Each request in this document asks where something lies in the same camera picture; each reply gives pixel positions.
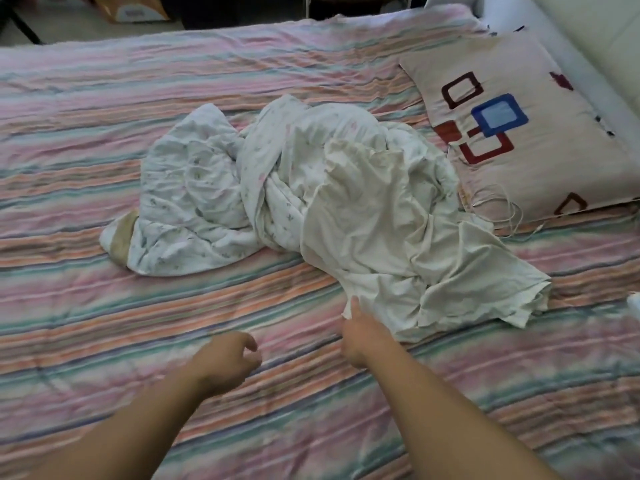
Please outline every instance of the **person's right arm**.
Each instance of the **person's right arm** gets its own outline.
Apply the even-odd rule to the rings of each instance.
[[[379,382],[419,479],[559,479],[535,453],[416,361],[351,300],[342,353]]]

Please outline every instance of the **person's left arm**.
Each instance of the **person's left arm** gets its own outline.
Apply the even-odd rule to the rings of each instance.
[[[244,349],[252,352],[244,355]],[[240,386],[262,358],[248,333],[217,335],[86,436],[55,453],[28,480],[142,480],[154,474],[204,399]]]

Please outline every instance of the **striped bed sheet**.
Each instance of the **striped bed sheet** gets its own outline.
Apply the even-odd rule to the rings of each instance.
[[[437,141],[398,55],[482,31],[445,6],[0,50],[0,477],[26,475],[226,330],[251,331],[264,364],[198,409],[155,478],[410,475],[379,387],[340,357],[331,277],[270,250],[141,277],[98,236],[136,205],[149,145],[207,102],[237,128],[284,93],[348,102]],[[640,289],[639,237],[637,208],[620,206],[509,239],[552,276],[548,313],[412,354],[565,477],[638,475],[640,323],[625,297]]]

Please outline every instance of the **black leg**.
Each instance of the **black leg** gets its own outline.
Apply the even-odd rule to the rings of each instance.
[[[20,31],[31,41],[31,43],[34,43],[36,45],[43,45],[42,40],[40,40],[40,38],[35,34],[33,30],[31,30],[31,28],[26,23],[24,23],[24,20],[18,16],[15,10],[9,11],[9,18],[12,19],[13,23],[15,23],[15,26],[20,29]]]

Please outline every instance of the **wrinkled cloth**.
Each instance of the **wrinkled cloth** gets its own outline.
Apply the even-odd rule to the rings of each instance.
[[[207,104],[151,147],[139,217],[132,229],[117,219],[100,242],[122,255],[128,239],[127,267],[151,276],[215,269],[264,246],[300,252],[401,340],[492,318],[523,327],[546,309],[549,278],[458,210],[457,185],[411,127],[354,105],[283,96],[238,133]]]

